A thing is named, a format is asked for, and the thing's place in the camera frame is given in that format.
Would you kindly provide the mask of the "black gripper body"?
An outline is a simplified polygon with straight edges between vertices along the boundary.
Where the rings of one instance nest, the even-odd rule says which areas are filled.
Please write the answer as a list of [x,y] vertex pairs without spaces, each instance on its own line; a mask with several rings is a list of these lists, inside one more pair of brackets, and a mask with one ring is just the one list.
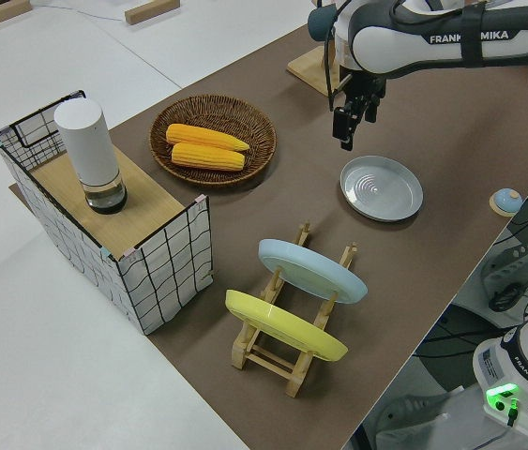
[[377,98],[385,97],[386,79],[379,78],[363,70],[354,70],[346,67],[339,69],[339,79],[341,81],[348,75],[351,75],[352,78],[343,89],[347,100],[359,97],[370,98],[372,95]]

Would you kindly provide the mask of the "black gripper long finger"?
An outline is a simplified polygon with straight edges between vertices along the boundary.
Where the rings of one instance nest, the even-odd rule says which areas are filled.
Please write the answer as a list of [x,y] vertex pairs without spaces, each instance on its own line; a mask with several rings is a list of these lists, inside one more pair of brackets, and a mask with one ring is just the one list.
[[364,103],[361,97],[348,99],[342,107],[334,109],[332,136],[339,140],[343,150],[353,150],[355,130],[363,113]]

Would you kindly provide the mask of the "black gripper short finger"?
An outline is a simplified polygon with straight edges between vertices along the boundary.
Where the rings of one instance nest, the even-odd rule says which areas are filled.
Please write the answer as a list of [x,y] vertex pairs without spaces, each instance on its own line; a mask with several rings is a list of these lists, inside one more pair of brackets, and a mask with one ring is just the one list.
[[364,113],[364,118],[369,123],[375,123],[377,119],[377,110],[383,98],[383,93],[373,93],[367,100],[367,107]]

